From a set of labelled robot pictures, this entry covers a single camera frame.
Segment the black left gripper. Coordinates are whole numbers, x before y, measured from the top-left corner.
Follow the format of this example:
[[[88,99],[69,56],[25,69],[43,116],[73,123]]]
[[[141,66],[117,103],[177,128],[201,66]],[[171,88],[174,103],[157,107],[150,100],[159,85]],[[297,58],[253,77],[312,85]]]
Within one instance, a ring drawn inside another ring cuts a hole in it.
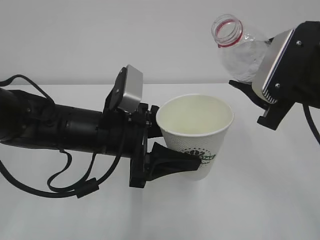
[[[132,113],[119,108],[103,112],[98,129],[106,131],[103,139],[102,154],[114,155],[115,159],[107,172],[97,180],[100,185],[116,169],[120,158],[129,158],[129,186],[144,188],[146,182],[183,172],[198,170],[201,159],[196,155],[178,152],[154,143],[147,153],[148,138],[163,136],[157,124],[159,106],[140,103]]]

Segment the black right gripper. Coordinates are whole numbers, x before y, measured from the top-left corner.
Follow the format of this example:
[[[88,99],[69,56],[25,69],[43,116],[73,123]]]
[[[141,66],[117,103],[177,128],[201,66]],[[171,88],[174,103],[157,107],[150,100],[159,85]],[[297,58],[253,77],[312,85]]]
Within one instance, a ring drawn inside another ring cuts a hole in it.
[[[258,117],[257,123],[274,131],[277,130],[284,117],[295,104],[294,101],[277,101],[276,103],[268,106],[266,101],[262,100],[255,94],[252,89],[251,82],[245,83],[236,80],[229,80],[228,84],[240,90],[251,100],[252,103],[265,110],[264,114]]]

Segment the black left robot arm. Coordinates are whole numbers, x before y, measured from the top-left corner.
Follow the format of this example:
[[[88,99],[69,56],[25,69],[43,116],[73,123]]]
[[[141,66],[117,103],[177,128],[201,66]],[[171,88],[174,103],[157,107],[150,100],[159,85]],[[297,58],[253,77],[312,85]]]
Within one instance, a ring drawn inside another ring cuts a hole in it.
[[[26,149],[71,150],[130,159],[129,186],[181,172],[196,171],[196,155],[168,149],[148,140],[162,136],[156,123],[157,106],[141,103],[135,112],[111,108],[103,111],[52,104],[22,90],[0,91],[0,141]]]

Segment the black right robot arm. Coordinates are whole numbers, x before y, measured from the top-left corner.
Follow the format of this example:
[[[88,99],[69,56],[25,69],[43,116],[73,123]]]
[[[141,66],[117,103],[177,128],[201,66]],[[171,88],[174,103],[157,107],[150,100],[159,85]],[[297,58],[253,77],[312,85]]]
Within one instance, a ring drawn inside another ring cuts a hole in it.
[[[264,109],[257,123],[276,130],[295,103],[320,107],[320,23],[305,21],[271,38],[251,83],[230,80]]]

